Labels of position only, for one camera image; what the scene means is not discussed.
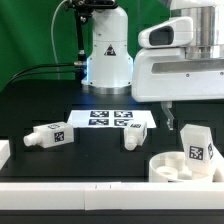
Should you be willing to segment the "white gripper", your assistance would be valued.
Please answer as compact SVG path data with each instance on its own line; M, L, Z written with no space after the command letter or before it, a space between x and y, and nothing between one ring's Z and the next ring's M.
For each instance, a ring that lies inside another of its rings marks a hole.
M163 101L170 130L174 128L171 101L224 98L224 59L187 60L183 48L142 49L133 71L133 98Z

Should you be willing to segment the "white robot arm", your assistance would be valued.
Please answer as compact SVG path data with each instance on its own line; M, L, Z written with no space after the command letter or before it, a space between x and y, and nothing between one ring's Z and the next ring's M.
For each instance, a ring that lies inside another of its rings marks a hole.
M165 0L169 19L141 31L141 50L127 51L122 8L93 13L93 50L82 86L99 94L129 90L159 102L172 125L174 101L224 98L224 0Z

